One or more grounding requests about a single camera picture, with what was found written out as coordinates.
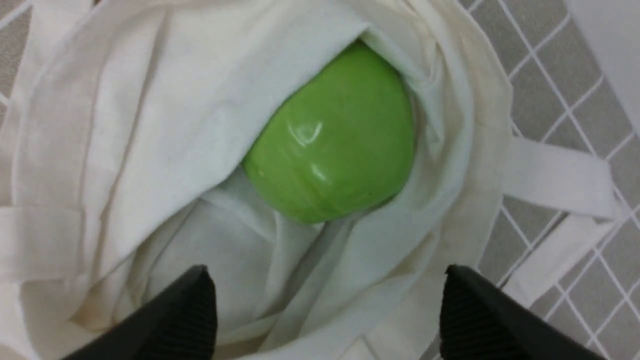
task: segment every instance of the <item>white wire grid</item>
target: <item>white wire grid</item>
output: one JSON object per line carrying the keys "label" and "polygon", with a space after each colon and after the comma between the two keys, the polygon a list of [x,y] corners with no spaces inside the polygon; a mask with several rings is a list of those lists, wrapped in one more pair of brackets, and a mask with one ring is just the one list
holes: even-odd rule
{"label": "white wire grid", "polygon": [[[485,0],[476,0],[476,1],[474,1],[469,6],[468,11],[470,13],[473,13],[484,1]],[[567,13],[565,18],[549,34],[547,34],[546,37],[538,45],[532,46],[530,41],[528,41],[527,37],[524,35],[519,23],[517,22],[517,20],[514,17],[514,15],[511,13],[511,10],[506,6],[504,0],[486,0],[486,1],[497,1],[500,4],[500,7],[502,8],[504,13],[506,14],[506,16],[509,19],[510,23],[516,29],[517,33],[520,35],[520,38],[521,38],[522,42],[524,43],[525,47],[527,48],[526,56],[509,73],[509,79],[513,79],[513,77],[516,74],[518,74],[520,69],[528,61],[530,61],[530,60],[535,61],[535,63],[538,65],[538,67],[542,71],[542,74],[543,74],[544,78],[547,80],[547,83],[549,84],[549,86],[551,87],[551,89],[553,90],[553,92],[555,93],[557,98],[560,100],[560,102],[561,102],[561,104],[562,104],[562,106],[564,108],[564,113],[553,123],[553,125],[550,127],[550,129],[545,134],[545,136],[542,138],[541,142],[546,142],[549,139],[549,136],[564,121],[570,121],[570,122],[572,122],[572,124],[577,129],[578,133],[580,134],[580,137],[582,138],[582,140],[586,144],[589,152],[591,154],[593,154],[593,155],[596,155],[596,152],[595,152],[595,150],[594,150],[594,148],[593,148],[593,146],[591,144],[591,141],[586,136],[585,132],[582,130],[582,128],[581,128],[579,122],[577,121],[577,119],[575,118],[575,115],[573,114],[573,112],[586,99],[589,99],[591,94],[593,94],[596,90],[598,90],[598,88],[600,86],[602,86],[602,83],[604,82],[604,76],[601,75],[595,81],[595,83],[593,83],[591,88],[589,90],[587,90],[584,94],[582,94],[582,96],[578,99],[578,101],[576,101],[575,104],[569,106],[569,104],[567,103],[567,101],[563,97],[562,93],[558,89],[556,83],[554,82],[554,80],[551,78],[551,76],[549,75],[548,71],[546,70],[544,64],[538,58],[538,51],[541,48],[543,48],[547,43],[549,43],[549,41],[552,40],[570,22],[570,15]],[[520,132],[520,130],[518,129],[516,124],[513,123],[513,121],[511,122],[511,126],[513,128],[513,131],[518,136],[522,136],[522,133]],[[624,140],[622,140],[617,146],[615,146],[615,148],[606,156],[605,159],[607,161],[609,161],[620,149],[622,149],[627,143],[629,143],[629,141],[631,141],[635,137],[635,135],[636,134],[633,131],[631,131],[624,138]],[[604,241],[601,241],[596,247],[593,248],[593,255],[590,256],[590,258],[588,259],[586,264],[583,266],[583,268],[580,271],[580,273],[578,274],[578,276],[576,276],[576,278],[566,288],[563,288],[559,283],[555,285],[556,290],[561,294],[561,296],[558,298],[556,303],[551,307],[551,309],[544,316],[544,320],[545,321],[549,321],[550,318],[554,315],[554,313],[556,312],[556,310],[558,309],[558,307],[561,304],[563,304],[563,303],[568,304],[570,309],[572,310],[573,314],[575,315],[575,317],[578,319],[578,321],[580,322],[580,324],[582,325],[584,330],[589,335],[589,341],[586,343],[586,346],[587,347],[595,346],[595,348],[603,356],[605,356],[608,359],[611,359],[611,356],[607,352],[607,349],[598,340],[598,335],[600,335],[600,333],[609,325],[610,321],[614,318],[614,315],[624,305],[628,305],[629,308],[631,308],[631,310],[633,311],[633,313],[637,317],[638,321],[640,322],[640,311],[638,311],[638,308],[636,307],[636,305],[630,300],[630,294],[632,294],[636,290],[636,288],[638,286],[640,286],[640,279],[638,279],[633,284],[633,286],[631,286],[631,288],[628,291],[625,290],[624,287],[620,284],[620,281],[618,280],[618,278],[615,276],[614,272],[611,270],[611,267],[607,263],[607,260],[602,256],[602,250],[607,246],[607,244],[609,244],[609,242],[611,242],[611,240],[613,238],[615,238],[615,236],[618,233],[618,231],[620,230],[622,224],[624,224],[625,222],[630,220],[636,225],[636,227],[638,227],[638,229],[640,229],[640,222],[638,221],[638,217],[640,215],[640,205],[638,205],[635,209],[631,209],[629,207],[627,201],[625,200],[623,194],[617,189],[617,187],[614,190],[615,190],[616,195],[618,196],[618,198],[622,201],[623,207],[626,209],[626,220],[622,221],[621,224],[610,235],[608,235],[608,237]],[[526,246],[526,251],[524,252],[524,254],[522,254],[520,256],[520,258],[511,266],[511,268],[507,271],[507,273],[504,274],[502,276],[502,278],[500,279],[500,281],[498,282],[498,286],[502,287],[505,284],[505,282],[509,279],[509,276],[513,273],[513,271],[518,266],[520,266],[520,264],[522,264],[522,262],[529,256],[529,254],[537,246],[537,244],[539,244],[539,242],[542,239],[544,239],[544,237],[551,230],[551,228],[553,228],[558,223],[558,221],[560,221],[560,219],[562,218],[563,214],[561,212],[556,213],[553,216],[553,218],[549,221],[549,223],[544,227],[542,232],[540,232],[540,234],[537,235],[537,237],[535,239],[529,239],[525,235],[525,233],[521,230],[520,226],[515,221],[515,219],[511,216],[511,214],[509,213],[507,208],[502,206],[500,211],[504,215],[504,217],[509,221],[509,223],[513,226],[513,229],[519,235],[520,239],[523,241],[524,245]],[[571,297],[568,296],[568,294],[575,287],[575,285],[582,279],[583,275],[589,270],[591,265],[594,264],[596,261],[600,261],[603,264],[607,274],[611,278],[612,282],[615,284],[615,287],[621,293],[622,299],[614,307],[614,309],[611,311],[611,313],[608,315],[608,317],[604,320],[604,322],[597,329],[592,329],[588,325],[588,323],[584,320],[584,317],[582,316],[580,311],[576,308],[575,304],[573,303],[573,300],[571,299]],[[433,358],[433,360],[439,360],[439,359],[441,359],[440,356],[435,356]],[[640,351],[636,354],[636,356],[633,358],[633,360],[640,360]]]}

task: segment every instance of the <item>apple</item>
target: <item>apple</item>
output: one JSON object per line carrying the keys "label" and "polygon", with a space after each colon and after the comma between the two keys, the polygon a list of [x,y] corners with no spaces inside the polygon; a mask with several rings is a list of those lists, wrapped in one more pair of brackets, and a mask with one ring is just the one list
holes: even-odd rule
{"label": "apple", "polygon": [[270,206],[313,224],[389,200],[413,153],[400,75],[356,41],[279,107],[242,166]]}

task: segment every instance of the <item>canvas bag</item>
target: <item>canvas bag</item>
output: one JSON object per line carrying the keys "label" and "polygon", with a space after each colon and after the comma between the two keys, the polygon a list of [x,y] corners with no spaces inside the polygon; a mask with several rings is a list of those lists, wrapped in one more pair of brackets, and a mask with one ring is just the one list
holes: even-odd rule
{"label": "canvas bag", "polygon": [[[216,356],[336,359],[366,333],[380,358],[417,358],[436,332],[444,268],[474,263],[486,243],[511,146],[508,80],[464,10],[446,0],[89,8],[35,3],[44,21],[32,22],[0,129],[7,358],[55,359],[89,342],[220,229],[231,253],[268,246],[247,257],[267,274],[258,299],[221,294],[222,317],[241,311]],[[414,92],[412,176],[381,209],[302,227],[266,207],[237,164],[278,105],[357,37]]]}

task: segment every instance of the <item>bag handle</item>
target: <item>bag handle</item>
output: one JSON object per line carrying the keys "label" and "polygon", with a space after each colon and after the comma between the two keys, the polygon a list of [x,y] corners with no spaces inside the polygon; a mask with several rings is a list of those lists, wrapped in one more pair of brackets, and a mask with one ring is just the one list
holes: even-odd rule
{"label": "bag handle", "polygon": [[531,204],[613,220],[609,164],[584,152],[512,138],[504,193]]}

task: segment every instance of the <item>white tote bag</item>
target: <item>white tote bag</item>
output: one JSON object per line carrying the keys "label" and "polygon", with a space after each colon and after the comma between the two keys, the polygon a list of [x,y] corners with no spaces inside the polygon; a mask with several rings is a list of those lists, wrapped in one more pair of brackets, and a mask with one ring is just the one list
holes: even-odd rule
{"label": "white tote bag", "polygon": [[[412,174],[382,208],[299,225],[238,164],[357,38],[413,92]],[[417,359],[446,266],[497,215],[510,105],[453,0],[35,1],[0,128],[0,355],[61,358],[204,263],[215,358]]]}

